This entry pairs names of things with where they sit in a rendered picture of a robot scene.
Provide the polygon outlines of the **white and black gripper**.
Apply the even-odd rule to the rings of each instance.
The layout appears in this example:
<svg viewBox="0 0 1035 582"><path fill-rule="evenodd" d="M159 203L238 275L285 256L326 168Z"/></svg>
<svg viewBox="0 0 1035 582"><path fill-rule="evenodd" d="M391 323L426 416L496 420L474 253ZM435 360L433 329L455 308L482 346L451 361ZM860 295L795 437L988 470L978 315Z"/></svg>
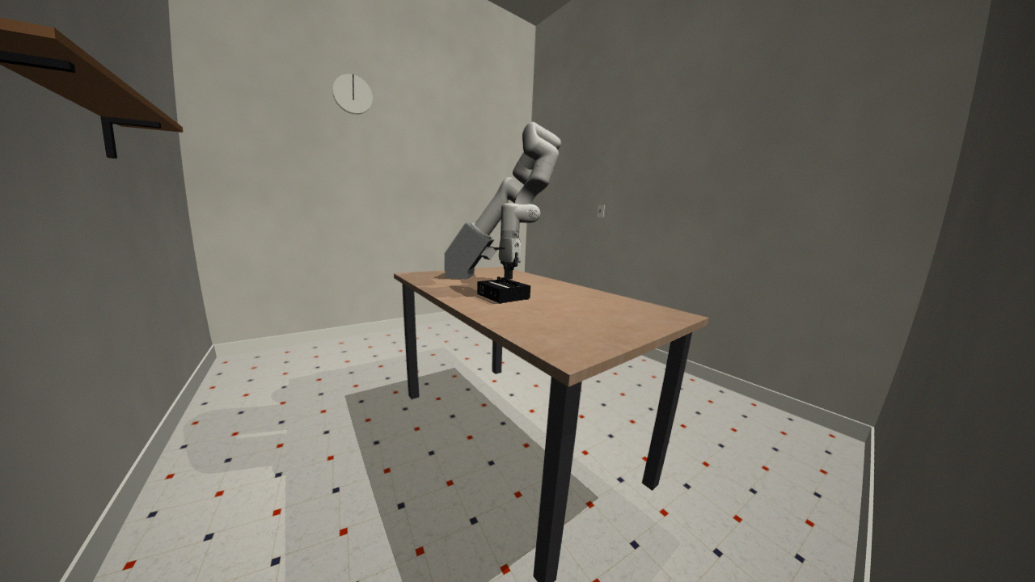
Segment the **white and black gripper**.
<svg viewBox="0 0 1035 582"><path fill-rule="evenodd" d="M503 264L505 269L504 279L512 280L513 270L518 268L518 263L521 262L520 237L501 237L499 248L505 248L505 250L499 250L499 260L501 260L501 264Z"/></svg>

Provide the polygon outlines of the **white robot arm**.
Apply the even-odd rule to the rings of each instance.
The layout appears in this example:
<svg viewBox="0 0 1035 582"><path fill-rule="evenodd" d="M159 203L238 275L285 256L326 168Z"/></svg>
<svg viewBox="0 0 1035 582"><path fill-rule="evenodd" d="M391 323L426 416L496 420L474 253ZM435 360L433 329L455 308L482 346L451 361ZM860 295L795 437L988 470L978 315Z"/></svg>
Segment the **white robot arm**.
<svg viewBox="0 0 1035 582"><path fill-rule="evenodd" d="M548 187L560 145L560 138L541 128L539 123L527 123L522 130L524 152L513 169L513 176L524 187L518 180L505 178L479 220L471 222L471 227L491 238L492 230L501 221L501 237L520 237L520 222L534 222L540 217L539 207L531 202Z"/></svg>

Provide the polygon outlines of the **black lighting desk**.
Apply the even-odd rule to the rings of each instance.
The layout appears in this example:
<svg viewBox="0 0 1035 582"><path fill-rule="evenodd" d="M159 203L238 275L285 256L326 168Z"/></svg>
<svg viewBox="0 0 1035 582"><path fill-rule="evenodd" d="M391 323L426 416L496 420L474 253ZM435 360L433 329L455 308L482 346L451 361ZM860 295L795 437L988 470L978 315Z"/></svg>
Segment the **black lighting desk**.
<svg viewBox="0 0 1035 582"><path fill-rule="evenodd" d="M496 277L496 280L477 281L477 294L498 303L527 301L531 298L531 286Z"/></svg>

